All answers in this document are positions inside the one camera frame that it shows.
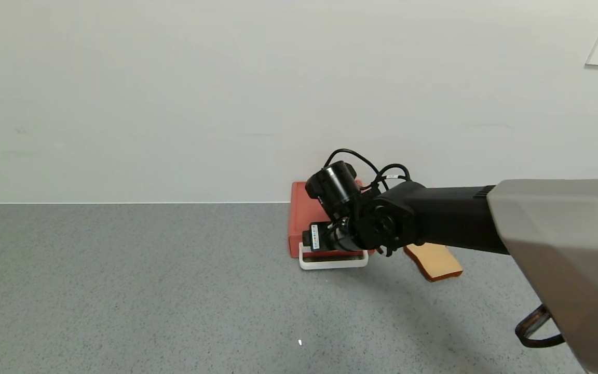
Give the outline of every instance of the label sticker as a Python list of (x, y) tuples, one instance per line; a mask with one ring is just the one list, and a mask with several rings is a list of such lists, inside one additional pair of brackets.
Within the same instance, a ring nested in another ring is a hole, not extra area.
[(318, 225), (310, 225), (311, 231), (311, 244), (313, 245), (313, 249), (320, 249), (320, 236), (318, 234)]

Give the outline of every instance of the gray countertop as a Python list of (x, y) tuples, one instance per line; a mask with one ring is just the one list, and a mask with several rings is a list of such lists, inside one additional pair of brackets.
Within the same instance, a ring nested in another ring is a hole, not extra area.
[(302, 271), (286, 204), (0, 205), (0, 373), (583, 372), (508, 256)]

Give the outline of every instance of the white handle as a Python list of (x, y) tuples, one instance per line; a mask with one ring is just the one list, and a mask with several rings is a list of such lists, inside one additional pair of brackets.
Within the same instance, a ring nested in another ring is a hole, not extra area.
[(299, 266), (303, 270), (317, 269), (343, 269), (343, 268), (362, 268), (368, 264), (368, 251), (363, 251), (363, 258), (360, 260), (327, 260), (327, 261), (304, 261), (304, 244), (299, 242)]

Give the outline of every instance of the white wall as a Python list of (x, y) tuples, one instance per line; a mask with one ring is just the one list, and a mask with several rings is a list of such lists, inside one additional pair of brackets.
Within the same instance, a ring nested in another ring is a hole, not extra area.
[(598, 178), (597, 35), (596, 0), (0, 0), (0, 202), (287, 201), (342, 146)]

